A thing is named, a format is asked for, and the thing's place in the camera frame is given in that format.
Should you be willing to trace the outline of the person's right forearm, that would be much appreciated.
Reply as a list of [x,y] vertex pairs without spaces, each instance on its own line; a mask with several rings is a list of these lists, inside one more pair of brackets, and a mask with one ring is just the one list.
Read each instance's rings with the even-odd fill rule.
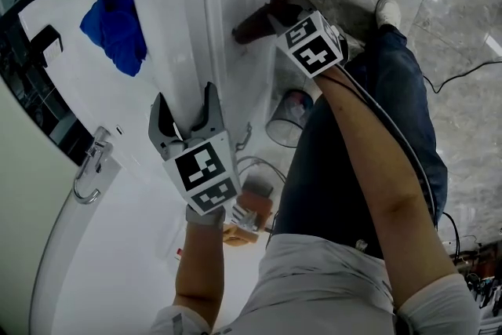
[[456,273],[432,223],[415,170],[400,144],[338,70],[315,78],[328,100],[384,255],[397,308]]

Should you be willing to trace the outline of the person's left forearm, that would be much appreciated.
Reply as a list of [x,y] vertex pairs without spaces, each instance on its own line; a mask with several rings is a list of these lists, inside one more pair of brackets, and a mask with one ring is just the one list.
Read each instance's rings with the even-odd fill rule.
[[189,223],[176,274],[173,304],[189,308],[213,327],[224,295],[223,231]]

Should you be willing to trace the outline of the white ceramic sink basin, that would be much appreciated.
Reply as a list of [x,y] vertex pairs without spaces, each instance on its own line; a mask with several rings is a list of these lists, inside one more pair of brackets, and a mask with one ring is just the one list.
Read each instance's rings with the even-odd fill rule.
[[148,136],[151,106],[161,93],[182,131],[202,106],[184,0],[134,0],[147,55],[140,72],[121,73],[80,29],[96,0],[34,0],[20,12],[28,38],[46,25],[61,36],[63,52],[47,74],[81,124],[103,126],[114,148],[96,176],[78,183],[61,212],[42,260],[40,280],[78,284],[171,286],[173,242],[184,221],[181,197]]

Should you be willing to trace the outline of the person's white shirt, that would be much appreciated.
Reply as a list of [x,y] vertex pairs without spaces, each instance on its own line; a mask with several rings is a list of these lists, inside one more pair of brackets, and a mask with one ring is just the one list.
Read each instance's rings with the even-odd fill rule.
[[480,310],[448,275],[396,308],[384,261],[306,235],[275,235],[239,316],[213,335],[477,335]]

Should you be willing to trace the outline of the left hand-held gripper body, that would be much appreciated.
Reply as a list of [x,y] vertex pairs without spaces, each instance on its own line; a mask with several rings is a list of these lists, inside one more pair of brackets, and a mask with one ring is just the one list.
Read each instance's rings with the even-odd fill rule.
[[226,130],[168,159],[163,167],[183,200],[200,215],[242,193]]

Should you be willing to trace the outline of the person's left leg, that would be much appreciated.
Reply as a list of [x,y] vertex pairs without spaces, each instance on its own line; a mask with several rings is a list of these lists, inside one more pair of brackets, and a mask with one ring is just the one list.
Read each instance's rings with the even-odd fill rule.
[[333,112],[319,97],[301,133],[278,208],[273,235],[310,235],[383,254],[366,200]]

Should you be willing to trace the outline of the white vanity cabinet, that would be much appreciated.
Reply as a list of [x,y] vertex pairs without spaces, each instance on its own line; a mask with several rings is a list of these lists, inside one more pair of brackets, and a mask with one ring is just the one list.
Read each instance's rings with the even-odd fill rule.
[[[253,5],[250,7],[251,16],[260,7],[258,6],[260,0],[253,0]],[[208,21],[206,16],[206,1],[205,0],[185,0],[187,22],[190,32],[191,44],[197,68],[199,82],[204,86],[207,82],[213,81],[213,66],[212,57],[209,50],[209,30]],[[243,94],[238,98],[238,105],[231,109],[230,118],[226,118],[224,112],[221,110],[224,117],[224,123],[231,138],[231,144],[235,147],[237,142],[240,142],[245,135],[246,125],[250,122],[253,127],[252,135],[246,145],[246,152],[251,153],[253,150],[253,141],[256,135],[263,129],[267,113],[270,106],[271,87],[273,83],[273,70],[275,64],[275,53],[273,59],[273,66],[270,71],[269,82],[267,88],[260,94],[257,99],[253,96],[253,73],[254,55],[253,43],[248,45],[252,53],[252,60],[248,65],[248,70],[242,82]]]

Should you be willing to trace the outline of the black soap dispenser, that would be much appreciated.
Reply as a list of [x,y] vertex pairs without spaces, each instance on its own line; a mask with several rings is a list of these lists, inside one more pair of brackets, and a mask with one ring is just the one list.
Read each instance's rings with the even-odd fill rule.
[[40,30],[30,42],[30,58],[45,69],[62,54],[64,48],[60,33],[50,24]]

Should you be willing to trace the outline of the blue cloth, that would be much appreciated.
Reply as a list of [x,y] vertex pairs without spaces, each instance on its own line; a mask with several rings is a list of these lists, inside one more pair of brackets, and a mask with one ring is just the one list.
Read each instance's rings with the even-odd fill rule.
[[96,0],[80,29],[121,73],[134,77],[140,72],[147,46],[134,0]]

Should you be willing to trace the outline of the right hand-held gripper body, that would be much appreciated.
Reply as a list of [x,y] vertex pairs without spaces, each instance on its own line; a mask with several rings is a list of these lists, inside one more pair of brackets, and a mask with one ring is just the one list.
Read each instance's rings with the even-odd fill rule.
[[347,39],[310,1],[281,0],[272,6],[269,22],[278,49],[307,77],[347,63]]

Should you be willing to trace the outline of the person's right shoe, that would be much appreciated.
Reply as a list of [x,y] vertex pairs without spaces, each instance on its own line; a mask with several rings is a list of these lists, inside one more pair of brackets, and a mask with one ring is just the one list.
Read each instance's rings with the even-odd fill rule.
[[376,25],[378,28],[391,25],[399,28],[402,15],[395,0],[378,0],[375,8]]

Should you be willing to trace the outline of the person's leg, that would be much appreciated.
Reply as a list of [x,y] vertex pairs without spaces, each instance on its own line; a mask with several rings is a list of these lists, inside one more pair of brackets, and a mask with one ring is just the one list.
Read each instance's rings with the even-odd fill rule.
[[278,208],[273,235],[310,235],[383,254],[366,200],[333,112],[319,97],[301,133]]
[[436,150],[427,90],[419,64],[398,28],[385,24],[346,70],[387,112],[420,160],[435,197],[435,217],[446,205],[448,172]]

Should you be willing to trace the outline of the black mesh wastebasket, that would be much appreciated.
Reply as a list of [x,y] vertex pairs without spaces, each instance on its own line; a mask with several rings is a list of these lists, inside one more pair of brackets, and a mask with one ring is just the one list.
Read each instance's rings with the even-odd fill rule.
[[287,90],[265,126],[266,134],[282,147],[296,148],[313,106],[305,91]]

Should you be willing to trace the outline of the chrome faucet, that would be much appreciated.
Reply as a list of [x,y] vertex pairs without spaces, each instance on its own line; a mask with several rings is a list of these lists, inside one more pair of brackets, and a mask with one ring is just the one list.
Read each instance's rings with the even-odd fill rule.
[[96,176],[102,170],[102,165],[108,160],[113,151],[113,144],[109,141],[111,134],[103,127],[99,126],[93,135],[93,141],[85,152],[85,158],[79,167],[72,184],[72,193],[77,203],[89,205],[95,202],[101,192],[98,188],[91,191],[89,195],[81,195],[78,189],[79,181],[88,175]]

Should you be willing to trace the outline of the brown cloth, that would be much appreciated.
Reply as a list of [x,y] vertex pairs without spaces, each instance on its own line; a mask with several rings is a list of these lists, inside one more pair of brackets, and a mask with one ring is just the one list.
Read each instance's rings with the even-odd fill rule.
[[251,16],[248,16],[232,30],[234,40],[240,45],[246,45],[258,39],[276,35],[277,30],[270,17],[279,22],[280,27],[289,28],[296,22],[302,8],[289,0],[270,0]]

